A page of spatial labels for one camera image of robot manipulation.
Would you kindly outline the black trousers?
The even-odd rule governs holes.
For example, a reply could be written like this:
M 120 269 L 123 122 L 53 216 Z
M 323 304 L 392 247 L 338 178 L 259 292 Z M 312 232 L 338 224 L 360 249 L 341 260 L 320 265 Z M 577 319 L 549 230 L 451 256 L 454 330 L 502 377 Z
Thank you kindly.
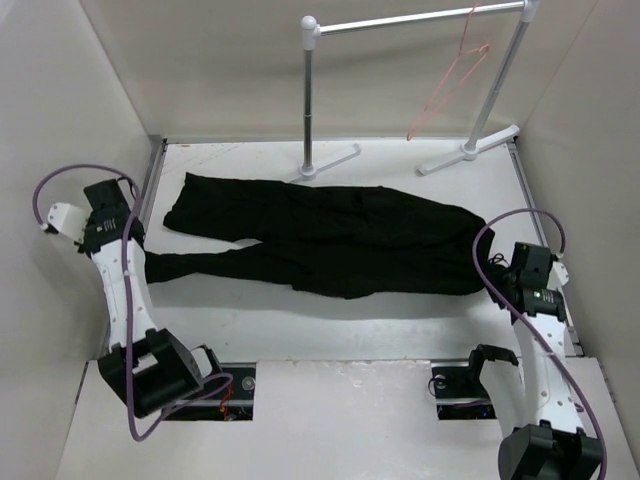
M 357 299 L 400 292 L 464 296 L 497 271 L 483 218 L 387 187 L 311 187 L 188 174 L 163 223 L 240 242 L 221 253 L 147 253 L 150 283 L 192 274 Z

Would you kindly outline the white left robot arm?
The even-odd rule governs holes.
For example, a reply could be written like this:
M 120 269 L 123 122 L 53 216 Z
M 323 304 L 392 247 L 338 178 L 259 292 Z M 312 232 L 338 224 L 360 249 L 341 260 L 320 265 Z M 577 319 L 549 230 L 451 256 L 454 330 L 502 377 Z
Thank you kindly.
M 198 366 L 191 350 L 153 322 L 144 228 L 131 216 L 118 181 L 96 183 L 84 194 L 91 212 L 83 249 L 99 271 L 110 316 L 108 352 L 98 360 L 103 380 L 122 401 L 133 393 L 139 419 L 192 394 L 216 397 L 224 373 L 211 364 Z

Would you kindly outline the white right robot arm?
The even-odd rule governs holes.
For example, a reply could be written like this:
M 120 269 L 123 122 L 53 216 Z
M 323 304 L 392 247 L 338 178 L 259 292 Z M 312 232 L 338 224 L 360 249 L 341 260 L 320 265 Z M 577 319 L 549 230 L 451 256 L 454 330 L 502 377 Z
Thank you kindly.
M 548 248 L 515 244 L 491 297 L 509 311 L 520 351 L 481 344 L 463 373 L 471 393 L 488 394 L 498 419 L 502 479 L 590 479 L 604 461 L 602 441 L 585 431 L 567 378 L 565 303 L 550 287 L 555 265 Z

